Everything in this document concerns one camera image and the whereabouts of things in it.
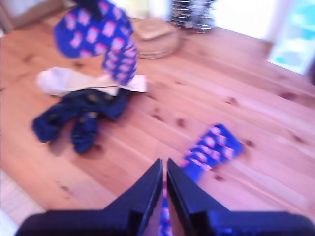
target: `dark blue fabric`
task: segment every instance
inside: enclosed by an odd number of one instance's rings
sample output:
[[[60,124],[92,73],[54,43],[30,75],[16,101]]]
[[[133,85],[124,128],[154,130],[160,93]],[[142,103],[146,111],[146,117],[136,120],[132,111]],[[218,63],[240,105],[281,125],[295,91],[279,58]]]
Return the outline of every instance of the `dark blue fabric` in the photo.
[[[56,105],[35,118],[32,129],[45,143],[58,137],[62,126],[77,116],[71,139],[78,153],[87,151],[97,135],[98,118],[117,120],[128,105],[130,91],[121,88],[117,96],[109,96],[95,89],[71,92]]]
[[[98,119],[95,112],[83,112],[77,116],[71,140],[77,153],[84,153],[93,145],[98,133]]]

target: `blue sock with pink pattern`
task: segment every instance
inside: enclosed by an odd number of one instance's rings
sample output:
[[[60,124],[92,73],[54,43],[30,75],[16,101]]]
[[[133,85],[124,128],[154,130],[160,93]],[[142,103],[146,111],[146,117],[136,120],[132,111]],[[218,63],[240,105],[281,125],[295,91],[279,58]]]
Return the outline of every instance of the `blue sock with pink pattern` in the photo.
[[[241,143],[222,124],[211,126],[198,142],[185,154],[182,169],[194,181],[202,175],[243,152]],[[171,236],[172,228],[168,210],[166,188],[163,190],[162,215],[159,236]]]

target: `wall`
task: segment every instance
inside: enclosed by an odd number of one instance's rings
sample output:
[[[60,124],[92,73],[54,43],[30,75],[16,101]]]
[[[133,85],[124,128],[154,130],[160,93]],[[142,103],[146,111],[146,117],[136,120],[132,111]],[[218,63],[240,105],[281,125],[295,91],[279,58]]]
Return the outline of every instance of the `wall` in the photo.
[[[2,0],[11,17],[17,17],[45,0]]]
[[[274,41],[294,0],[218,0],[218,27]],[[168,19],[171,0],[150,0],[150,14]]]

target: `sock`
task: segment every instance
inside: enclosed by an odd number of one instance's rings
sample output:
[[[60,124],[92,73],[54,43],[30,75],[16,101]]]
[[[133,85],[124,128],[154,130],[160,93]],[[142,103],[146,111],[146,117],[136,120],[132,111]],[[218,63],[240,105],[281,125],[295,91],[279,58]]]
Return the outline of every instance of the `sock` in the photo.
[[[58,137],[62,126],[78,116],[71,139],[78,153],[87,151],[97,135],[97,117],[105,116],[116,121],[128,105],[130,91],[121,88],[115,97],[94,89],[71,92],[61,102],[34,119],[32,129],[38,139],[45,143]]]
[[[77,153],[84,153],[93,145],[98,133],[97,116],[97,112],[83,112],[77,116],[71,133],[71,140]]]
[[[186,152],[182,163],[183,171],[198,182],[202,175],[243,152],[241,143],[222,124],[210,127],[197,143]],[[167,192],[163,189],[163,204],[159,236],[171,236],[172,228],[168,210]]]
[[[66,57],[105,55],[102,69],[120,85],[127,85],[136,71],[136,47],[127,15],[107,0],[78,0],[54,27],[57,48]]]
[[[32,129],[42,143],[53,141],[58,137],[61,127],[77,114],[78,109],[63,99],[35,118]]]

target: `wire basket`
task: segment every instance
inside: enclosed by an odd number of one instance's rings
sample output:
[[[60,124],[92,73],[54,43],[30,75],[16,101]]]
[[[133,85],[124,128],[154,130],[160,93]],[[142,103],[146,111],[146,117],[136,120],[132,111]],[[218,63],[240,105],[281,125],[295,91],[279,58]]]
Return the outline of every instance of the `wire basket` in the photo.
[[[173,0],[171,22],[179,28],[195,28],[198,33],[214,25],[213,3],[216,0]]]

